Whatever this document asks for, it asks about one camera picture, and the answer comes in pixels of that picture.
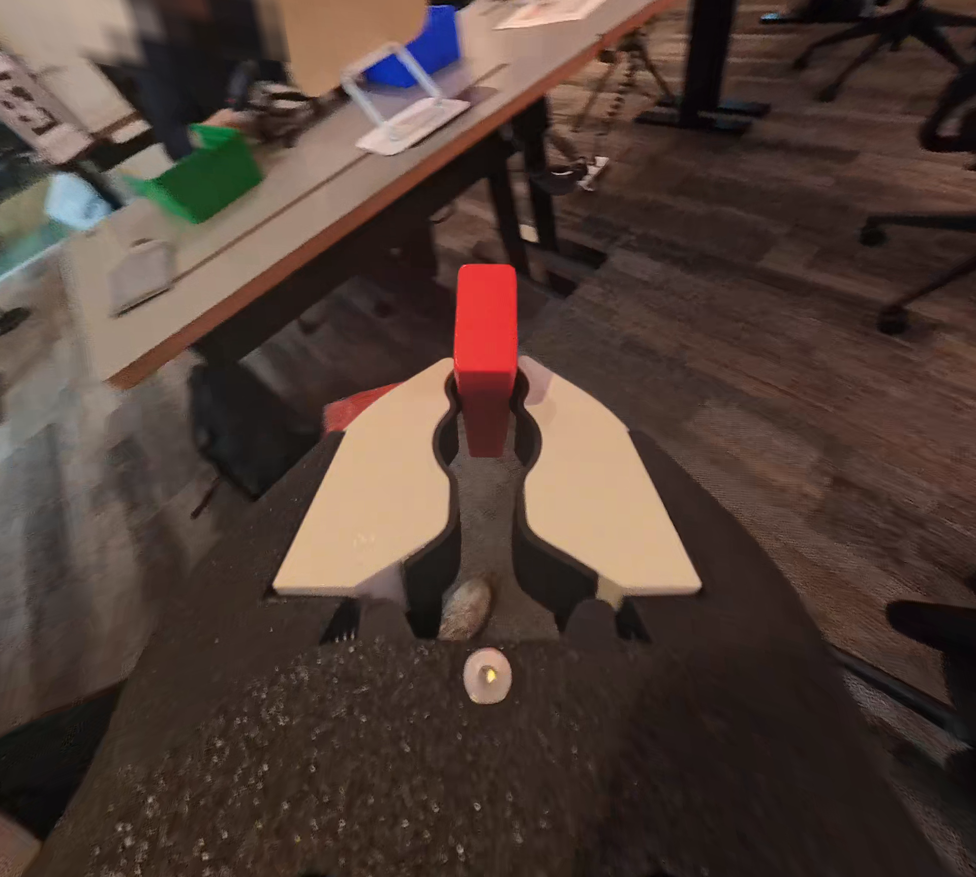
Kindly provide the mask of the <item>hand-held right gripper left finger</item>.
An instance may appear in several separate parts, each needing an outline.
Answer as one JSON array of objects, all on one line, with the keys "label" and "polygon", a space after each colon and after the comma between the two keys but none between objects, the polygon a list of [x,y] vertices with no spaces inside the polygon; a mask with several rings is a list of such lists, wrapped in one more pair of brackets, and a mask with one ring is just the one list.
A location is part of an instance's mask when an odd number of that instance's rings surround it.
[{"label": "hand-held right gripper left finger", "polygon": [[434,433],[453,371],[452,359],[439,360],[351,421],[276,573],[276,594],[408,605],[406,561],[449,520]]}]

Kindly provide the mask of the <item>long wooden desk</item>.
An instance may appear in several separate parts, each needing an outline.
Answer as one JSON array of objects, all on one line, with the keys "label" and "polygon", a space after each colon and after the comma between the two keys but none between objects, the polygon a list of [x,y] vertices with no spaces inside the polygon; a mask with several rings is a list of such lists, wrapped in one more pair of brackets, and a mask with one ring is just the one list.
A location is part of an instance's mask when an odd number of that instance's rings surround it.
[{"label": "long wooden desk", "polygon": [[343,105],[292,149],[274,156],[262,184],[199,230],[145,200],[65,247],[72,317],[89,371],[119,390],[193,349],[244,358],[330,290],[390,249],[429,231],[436,212],[489,181],[507,261],[527,276],[528,253],[558,251],[553,205],[531,185],[539,241],[519,229],[506,160],[536,163],[545,98],[604,48],[677,0],[605,0],[578,21],[525,28],[513,10],[478,0],[461,13],[465,57],[446,74],[470,108],[394,157],[361,153],[366,117]]}]

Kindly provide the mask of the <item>marker tag sheet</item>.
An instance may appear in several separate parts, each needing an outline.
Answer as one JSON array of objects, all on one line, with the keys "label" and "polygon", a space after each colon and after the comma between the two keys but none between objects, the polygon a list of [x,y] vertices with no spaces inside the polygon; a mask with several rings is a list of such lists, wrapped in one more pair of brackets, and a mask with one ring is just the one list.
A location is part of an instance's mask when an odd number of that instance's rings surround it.
[{"label": "marker tag sheet", "polygon": [[1,52],[2,123],[53,166],[75,162],[95,140],[14,56]]}]

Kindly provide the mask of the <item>person's shoe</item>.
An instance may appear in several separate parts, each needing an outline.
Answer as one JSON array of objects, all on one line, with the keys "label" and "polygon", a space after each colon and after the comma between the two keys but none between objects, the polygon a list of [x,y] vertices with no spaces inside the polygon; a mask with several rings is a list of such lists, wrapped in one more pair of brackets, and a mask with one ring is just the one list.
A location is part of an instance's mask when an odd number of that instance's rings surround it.
[{"label": "person's shoe", "polygon": [[491,578],[469,578],[458,585],[443,606],[436,638],[466,642],[478,636],[492,614],[494,588]]}]

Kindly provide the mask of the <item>green plastic bin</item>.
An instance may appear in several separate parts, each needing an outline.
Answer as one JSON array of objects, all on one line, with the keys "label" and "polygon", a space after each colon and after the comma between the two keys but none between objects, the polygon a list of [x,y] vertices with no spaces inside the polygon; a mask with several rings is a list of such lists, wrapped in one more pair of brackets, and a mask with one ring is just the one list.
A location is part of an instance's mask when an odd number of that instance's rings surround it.
[{"label": "green plastic bin", "polygon": [[194,151],[159,175],[123,181],[141,198],[178,219],[200,224],[262,184],[263,173],[244,135],[232,127],[192,125]]}]

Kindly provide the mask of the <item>white document stand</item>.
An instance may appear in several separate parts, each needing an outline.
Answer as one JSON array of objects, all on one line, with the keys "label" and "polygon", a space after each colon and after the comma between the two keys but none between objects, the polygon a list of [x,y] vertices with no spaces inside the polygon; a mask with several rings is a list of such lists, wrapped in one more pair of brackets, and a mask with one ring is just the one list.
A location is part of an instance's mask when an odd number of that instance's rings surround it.
[{"label": "white document stand", "polygon": [[[361,87],[364,68],[392,55],[415,78],[424,95],[396,114],[384,116],[372,98]],[[447,97],[428,71],[409,49],[397,42],[383,44],[378,50],[360,58],[340,72],[341,87],[372,128],[356,142],[357,150],[378,156],[393,157],[416,146],[471,109],[467,100]]]}]

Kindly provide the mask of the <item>paper sheet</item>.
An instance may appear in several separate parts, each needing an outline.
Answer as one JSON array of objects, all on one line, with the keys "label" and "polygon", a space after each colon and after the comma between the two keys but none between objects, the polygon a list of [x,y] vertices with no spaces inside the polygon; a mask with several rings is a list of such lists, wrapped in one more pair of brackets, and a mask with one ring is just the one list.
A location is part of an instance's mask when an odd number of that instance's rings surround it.
[{"label": "paper sheet", "polygon": [[531,29],[587,19],[607,0],[532,0],[520,5],[495,29]]}]

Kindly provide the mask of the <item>black bag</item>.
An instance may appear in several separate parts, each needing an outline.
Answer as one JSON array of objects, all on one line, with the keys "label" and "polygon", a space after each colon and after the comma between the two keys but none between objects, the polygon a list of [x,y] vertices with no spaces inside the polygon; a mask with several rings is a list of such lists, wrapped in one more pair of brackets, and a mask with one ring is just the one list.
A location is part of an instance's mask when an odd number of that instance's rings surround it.
[{"label": "black bag", "polygon": [[197,453],[250,501],[267,493],[322,437],[319,425],[236,362],[193,366],[188,388]]}]

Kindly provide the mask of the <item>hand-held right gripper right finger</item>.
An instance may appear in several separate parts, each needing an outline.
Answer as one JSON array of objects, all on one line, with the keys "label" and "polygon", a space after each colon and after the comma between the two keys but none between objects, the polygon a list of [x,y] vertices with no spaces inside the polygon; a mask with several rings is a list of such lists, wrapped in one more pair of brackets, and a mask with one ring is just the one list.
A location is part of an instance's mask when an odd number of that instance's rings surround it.
[{"label": "hand-held right gripper right finger", "polygon": [[627,426],[535,359],[519,358],[519,371],[541,443],[523,485],[528,536],[594,577],[585,599],[619,608],[628,597],[699,593],[701,578]]}]

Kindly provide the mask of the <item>small blue bin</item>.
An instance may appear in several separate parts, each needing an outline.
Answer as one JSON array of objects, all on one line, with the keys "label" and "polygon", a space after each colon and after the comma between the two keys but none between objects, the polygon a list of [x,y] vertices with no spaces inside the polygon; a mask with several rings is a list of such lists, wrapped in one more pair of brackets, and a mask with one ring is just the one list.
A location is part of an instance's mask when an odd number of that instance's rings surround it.
[{"label": "small blue bin", "polygon": [[[452,5],[430,6],[420,35],[406,44],[406,50],[430,76],[457,62],[461,57],[457,9]],[[409,89],[418,84],[394,53],[368,68],[364,77],[380,87]]]}]

